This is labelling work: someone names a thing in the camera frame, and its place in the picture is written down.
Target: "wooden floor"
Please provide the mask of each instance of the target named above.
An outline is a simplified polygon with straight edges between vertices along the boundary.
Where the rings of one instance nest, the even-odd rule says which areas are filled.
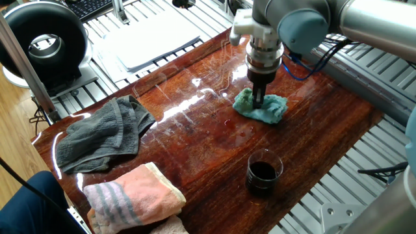
[[[28,89],[10,84],[0,71],[0,157],[22,178],[27,180],[40,170],[49,170],[31,144],[35,136],[34,124],[29,123],[36,105]],[[48,127],[38,124],[38,131]],[[20,188],[20,184],[0,167],[0,209]]]

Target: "pink towel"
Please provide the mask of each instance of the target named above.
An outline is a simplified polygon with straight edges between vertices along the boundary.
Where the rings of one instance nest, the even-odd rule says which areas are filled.
[[[186,199],[154,163],[142,164],[118,179],[89,185],[90,225],[96,234],[150,224],[181,212]]]
[[[164,224],[156,227],[150,234],[189,234],[182,224],[182,220],[172,215]]]

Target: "dark liquid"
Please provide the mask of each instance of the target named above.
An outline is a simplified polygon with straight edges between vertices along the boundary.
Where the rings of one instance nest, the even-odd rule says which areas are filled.
[[[274,179],[276,178],[276,171],[273,166],[267,162],[255,162],[250,165],[253,174],[260,179]]]
[[[234,129],[235,129],[235,123],[233,122],[233,120],[226,120],[226,121],[224,122],[224,125],[225,125],[228,129],[231,129],[231,130],[234,130]]]
[[[265,197],[273,193],[277,173],[267,162],[255,162],[247,171],[246,187],[256,196]]]

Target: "blue jeans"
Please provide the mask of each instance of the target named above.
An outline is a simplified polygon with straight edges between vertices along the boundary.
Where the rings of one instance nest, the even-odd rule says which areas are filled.
[[[51,172],[38,172],[27,182],[62,209],[68,208],[64,191]],[[1,234],[65,233],[66,226],[54,208],[25,187],[21,187],[0,211]]]

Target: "teal cloth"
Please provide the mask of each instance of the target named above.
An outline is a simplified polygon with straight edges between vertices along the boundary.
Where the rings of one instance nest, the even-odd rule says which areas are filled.
[[[253,109],[253,91],[245,88],[235,97],[233,108],[245,117],[260,120],[266,124],[277,124],[287,110],[287,98],[277,95],[265,95],[260,109]]]

